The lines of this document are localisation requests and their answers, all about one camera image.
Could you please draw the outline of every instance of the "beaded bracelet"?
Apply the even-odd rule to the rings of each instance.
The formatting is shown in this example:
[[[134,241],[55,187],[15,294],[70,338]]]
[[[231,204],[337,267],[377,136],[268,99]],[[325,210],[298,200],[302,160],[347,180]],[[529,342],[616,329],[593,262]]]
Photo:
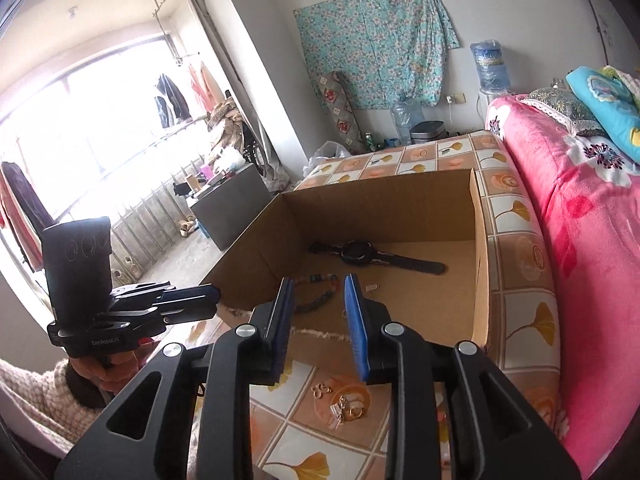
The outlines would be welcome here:
[[[302,278],[295,278],[293,280],[294,286],[300,283],[315,283],[315,282],[329,282],[329,290],[324,291],[320,296],[315,298],[310,303],[296,305],[294,312],[306,314],[325,304],[329,299],[338,291],[338,276],[335,274],[312,274],[310,276],[303,276]]]

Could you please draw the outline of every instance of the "black smartwatch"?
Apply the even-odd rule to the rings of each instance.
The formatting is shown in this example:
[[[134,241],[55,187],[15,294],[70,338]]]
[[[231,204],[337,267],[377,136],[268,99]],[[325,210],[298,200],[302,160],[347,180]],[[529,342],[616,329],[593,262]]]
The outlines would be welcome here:
[[[377,250],[371,242],[354,240],[344,245],[329,245],[322,242],[314,242],[309,247],[310,253],[333,254],[350,265],[364,266],[369,264],[388,265],[400,269],[419,270],[429,274],[442,274],[447,267],[440,262],[416,260],[398,256],[397,254],[383,253]]]

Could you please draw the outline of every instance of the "ceiling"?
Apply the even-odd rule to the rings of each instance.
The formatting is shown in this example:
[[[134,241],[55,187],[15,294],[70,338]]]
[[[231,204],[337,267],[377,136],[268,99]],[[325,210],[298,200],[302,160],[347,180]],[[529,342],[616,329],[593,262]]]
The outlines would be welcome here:
[[[161,17],[184,0],[167,0]],[[77,7],[75,16],[69,9]],[[27,0],[0,41],[0,92],[47,59],[105,32],[152,20],[152,0]]]

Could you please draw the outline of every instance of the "pink blanket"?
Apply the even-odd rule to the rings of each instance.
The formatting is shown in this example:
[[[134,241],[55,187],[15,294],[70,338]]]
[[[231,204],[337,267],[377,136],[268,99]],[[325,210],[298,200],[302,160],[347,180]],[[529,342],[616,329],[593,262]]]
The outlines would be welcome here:
[[[640,402],[640,168],[512,96],[492,103],[486,127],[511,153],[555,260],[556,434],[588,478]]]

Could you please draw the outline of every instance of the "metal screw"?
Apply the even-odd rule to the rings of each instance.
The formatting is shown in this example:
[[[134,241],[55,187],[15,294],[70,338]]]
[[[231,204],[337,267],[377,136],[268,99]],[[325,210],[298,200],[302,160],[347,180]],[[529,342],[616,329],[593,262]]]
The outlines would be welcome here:
[[[182,346],[178,343],[169,343],[162,349],[162,353],[167,357],[176,357],[182,352]]]
[[[463,341],[458,345],[458,350],[464,355],[473,355],[478,351],[478,347],[471,341]]]
[[[404,326],[399,323],[387,323],[384,330],[389,335],[402,335],[404,333]]]
[[[249,324],[240,325],[236,328],[236,334],[240,337],[251,337],[255,334],[255,326]]]

